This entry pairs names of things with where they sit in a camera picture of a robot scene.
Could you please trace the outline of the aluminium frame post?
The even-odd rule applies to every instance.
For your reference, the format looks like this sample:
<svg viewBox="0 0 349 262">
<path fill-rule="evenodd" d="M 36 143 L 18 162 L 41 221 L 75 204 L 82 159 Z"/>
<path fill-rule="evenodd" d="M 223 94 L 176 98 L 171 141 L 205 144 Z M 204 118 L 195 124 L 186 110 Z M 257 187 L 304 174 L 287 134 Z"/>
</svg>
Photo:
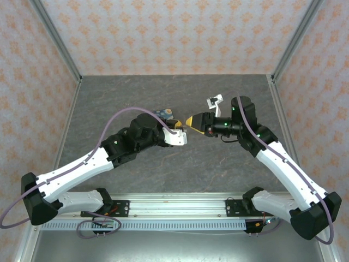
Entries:
<svg viewBox="0 0 349 262">
<path fill-rule="evenodd" d="M 70 55 L 62 37 L 60 36 L 58 29 L 54 25 L 49 13 L 47 12 L 43 2 L 41 0 L 28 0 L 35 10 L 36 14 L 40 18 L 42 24 L 44 25 L 47 33 L 49 34 L 51 40 L 53 41 L 55 47 L 57 48 L 59 54 L 61 55 L 65 65 L 68 67 L 70 73 L 79 84 L 82 80 L 82 75 L 80 74 L 77 65 L 75 64 L 72 56 Z"/>
<path fill-rule="evenodd" d="M 304 34 L 311 25 L 314 17 L 317 15 L 319 8 L 321 7 L 324 0 L 311 0 L 309 7 L 307 8 L 303 18 L 301 19 L 298 27 L 295 30 L 286 50 L 284 51 L 274 73 L 271 75 L 271 80 L 276 83 L 281 77 L 282 72 L 285 70 L 289 61 L 291 60 L 295 50 L 297 49 L 300 41 L 303 39 Z"/>
</svg>

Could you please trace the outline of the blue starry night tin box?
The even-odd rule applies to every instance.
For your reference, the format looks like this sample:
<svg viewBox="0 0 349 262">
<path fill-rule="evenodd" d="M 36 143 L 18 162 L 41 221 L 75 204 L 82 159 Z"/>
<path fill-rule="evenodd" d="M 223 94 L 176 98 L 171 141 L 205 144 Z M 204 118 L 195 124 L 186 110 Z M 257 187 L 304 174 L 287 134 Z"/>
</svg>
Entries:
<svg viewBox="0 0 349 262">
<path fill-rule="evenodd" d="M 155 115 L 165 120 L 174 120 L 173 112 L 170 108 L 153 111 Z"/>
</svg>

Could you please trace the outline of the grey metal panel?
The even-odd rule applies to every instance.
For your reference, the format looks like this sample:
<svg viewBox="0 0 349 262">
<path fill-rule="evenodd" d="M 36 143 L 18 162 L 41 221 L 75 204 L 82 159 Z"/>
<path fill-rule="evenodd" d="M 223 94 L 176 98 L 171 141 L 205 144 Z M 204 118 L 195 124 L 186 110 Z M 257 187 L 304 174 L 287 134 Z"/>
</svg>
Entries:
<svg viewBox="0 0 349 262">
<path fill-rule="evenodd" d="M 284 225 L 262 236 L 120 231 L 89 240 L 43 231 L 31 262 L 324 262 L 317 241 Z"/>
</svg>

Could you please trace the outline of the aluminium table side rail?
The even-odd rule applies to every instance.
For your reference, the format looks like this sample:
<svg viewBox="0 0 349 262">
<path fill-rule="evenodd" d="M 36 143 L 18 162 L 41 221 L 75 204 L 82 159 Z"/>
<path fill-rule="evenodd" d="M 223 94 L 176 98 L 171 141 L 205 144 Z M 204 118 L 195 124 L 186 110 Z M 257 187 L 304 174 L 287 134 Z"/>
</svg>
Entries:
<svg viewBox="0 0 349 262">
<path fill-rule="evenodd" d="M 58 152 L 56 154 L 56 158 L 55 158 L 55 162 L 54 162 L 54 166 L 53 166 L 54 169 L 58 168 L 58 166 L 59 166 L 59 162 L 60 162 L 61 155 L 62 155 L 63 148 L 64 148 L 64 143 L 65 143 L 67 133 L 69 130 L 70 121 L 71 121 L 71 118 L 72 118 L 72 115 L 74 112 L 74 107 L 75 107 L 75 104 L 77 101 L 77 96 L 79 95 L 81 82 L 82 82 L 82 79 L 77 81 L 77 85 L 76 85 L 75 90 L 74 90 L 72 102 L 71 102 L 69 110 L 68 110 L 68 115 L 65 119 L 64 129 L 63 129 L 63 133 L 61 136 Z M 29 223 L 25 227 L 24 235 L 21 238 L 21 242 L 19 244 L 19 248 L 18 248 L 18 251 L 16 253 L 14 262 L 31 262 L 33 254 L 34 254 L 34 250 L 35 250 L 35 245 L 37 244 L 37 240 L 38 240 L 38 237 L 40 234 L 41 227 L 42 227 L 42 225 L 33 226 L 33 225 L 31 225 L 31 223 Z"/>
<path fill-rule="evenodd" d="M 294 143 L 291 138 L 291 132 L 287 123 L 285 110 L 282 107 L 282 102 L 281 102 L 280 94 L 277 89 L 277 85 L 272 75 L 266 75 L 266 78 L 269 84 L 270 92 L 272 94 L 273 102 L 276 108 L 276 113 L 278 115 L 278 119 L 280 122 L 282 134 L 284 136 L 287 151 L 292 157 L 292 159 L 298 165 L 300 165 L 300 162 L 296 153 L 296 149 L 294 147 Z M 317 241 L 317 245 L 320 249 L 319 253 L 323 262 L 345 262 L 342 259 L 341 252 L 338 249 L 338 246 L 336 245 L 335 242 L 333 242 L 331 245 L 324 245 Z"/>
</svg>

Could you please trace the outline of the small circuit board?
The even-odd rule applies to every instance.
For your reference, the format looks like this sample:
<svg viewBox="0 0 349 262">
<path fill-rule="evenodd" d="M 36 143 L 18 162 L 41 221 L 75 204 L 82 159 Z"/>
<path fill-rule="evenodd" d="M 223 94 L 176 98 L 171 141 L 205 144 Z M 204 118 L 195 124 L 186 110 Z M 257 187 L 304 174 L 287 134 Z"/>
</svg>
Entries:
<svg viewBox="0 0 349 262">
<path fill-rule="evenodd" d="M 114 228 L 114 222 L 113 221 L 96 221 L 96 222 L 93 222 L 93 228 L 111 230 Z"/>
<path fill-rule="evenodd" d="M 257 228 L 263 228 L 266 225 L 270 224 L 271 222 L 275 221 L 275 218 L 269 218 L 266 220 L 258 220 L 254 223 L 255 227 Z"/>
</svg>

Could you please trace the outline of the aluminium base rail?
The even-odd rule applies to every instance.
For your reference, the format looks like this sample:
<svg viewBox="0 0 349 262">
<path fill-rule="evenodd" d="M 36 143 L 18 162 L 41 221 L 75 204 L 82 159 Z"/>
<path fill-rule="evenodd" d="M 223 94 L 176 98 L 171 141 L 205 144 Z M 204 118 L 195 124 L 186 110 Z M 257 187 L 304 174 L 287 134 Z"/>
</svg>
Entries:
<svg viewBox="0 0 349 262">
<path fill-rule="evenodd" d="M 225 201 L 242 193 L 118 193 L 112 199 L 129 200 L 129 219 L 225 219 Z"/>
</svg>

